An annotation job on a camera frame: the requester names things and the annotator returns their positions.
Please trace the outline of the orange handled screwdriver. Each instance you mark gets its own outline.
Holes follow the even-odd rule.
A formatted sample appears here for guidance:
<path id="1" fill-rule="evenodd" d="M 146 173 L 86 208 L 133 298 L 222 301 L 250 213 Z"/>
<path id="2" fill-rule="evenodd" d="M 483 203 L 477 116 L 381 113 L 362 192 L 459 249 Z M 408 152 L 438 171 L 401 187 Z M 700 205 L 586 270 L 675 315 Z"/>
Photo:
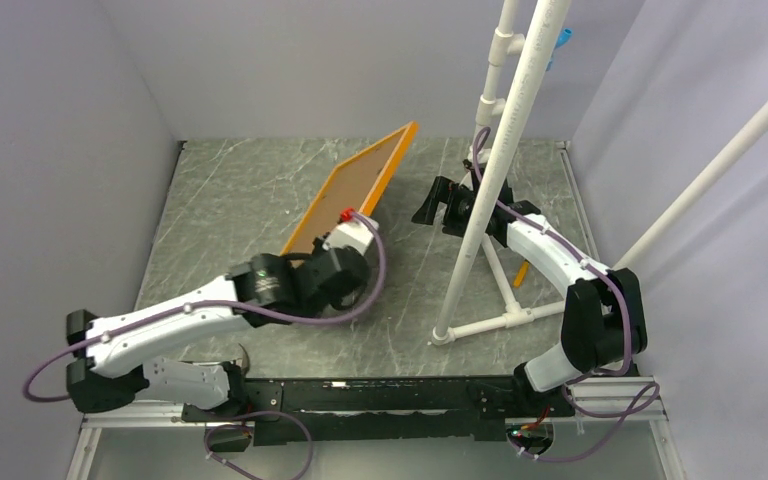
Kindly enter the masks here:
<path id="1" fill-rule="evenodd" d="M 530 263 L 528 261 L 523 261 L 520 268 L 517 271 L 516 276 L 514 277 L 514 280 L 511 283 L 513 288 L 517 289 L 523 285 L 529 270 L 530 270 Z"/>

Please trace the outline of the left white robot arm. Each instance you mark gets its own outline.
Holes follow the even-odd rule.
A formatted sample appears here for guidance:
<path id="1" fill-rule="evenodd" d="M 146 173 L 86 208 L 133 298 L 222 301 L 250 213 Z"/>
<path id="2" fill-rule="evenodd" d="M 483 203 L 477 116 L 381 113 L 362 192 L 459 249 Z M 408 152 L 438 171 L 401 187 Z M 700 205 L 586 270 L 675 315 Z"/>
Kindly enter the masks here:
<path id="1" fill-rule="evenodd" d="M 67 317 L 76 346 L 66 369 L 78 411 L 101 413 L 137 399 L 182 402 L 224 420 L 247 406 L 244 366 L 173 361 L 167 351 L 202 337 L 268 324 L 316 324 L 371 279 L 369 241 L 325 241 L 311 253 L 261 254 L 180 297 L 118 317 L 78 310 Z"/>

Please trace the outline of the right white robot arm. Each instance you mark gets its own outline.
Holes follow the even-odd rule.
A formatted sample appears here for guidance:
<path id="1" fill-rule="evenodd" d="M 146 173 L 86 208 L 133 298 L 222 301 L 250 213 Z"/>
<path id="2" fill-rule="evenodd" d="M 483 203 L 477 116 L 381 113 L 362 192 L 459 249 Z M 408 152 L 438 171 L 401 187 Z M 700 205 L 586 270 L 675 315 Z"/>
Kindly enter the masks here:
<path id="1" fill-rule="evenodd" d="M 521 256 L 562 295 L 562 303 L 525 308 L 494 252 L 500 245 Z M 506 303 L 504 314 L 451 327 L 438 342 L 531 323 L 560 315 L 559 340 L 543 354 L 516 367 L 511 401 L 517 411 L 534 415 L 550 392 L 590 375 L 624 375 L 633 355 L 647 346 L 647 332 L 637 276 L 627 268 L 612 270 L 587 256 L 550 225 L 539 208 L 516 202 L 508 185 L 501 188 L 482 238 L 491 270 Z"/>

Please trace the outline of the orange picture frame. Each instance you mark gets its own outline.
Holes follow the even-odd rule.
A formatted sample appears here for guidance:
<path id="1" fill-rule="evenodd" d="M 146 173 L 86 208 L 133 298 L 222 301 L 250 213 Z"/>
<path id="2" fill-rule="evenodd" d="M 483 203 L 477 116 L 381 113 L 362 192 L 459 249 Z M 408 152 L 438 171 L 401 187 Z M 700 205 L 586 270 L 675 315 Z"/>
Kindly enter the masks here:
<path id="1" fill-rule="evenodd" d="M 419 124 L 409 122 L 337 164 L 326 178 L 282 252 L 310 253 L 314 239 L 331 231 L 351 208 L 369 216 L 411 146 Z"/>

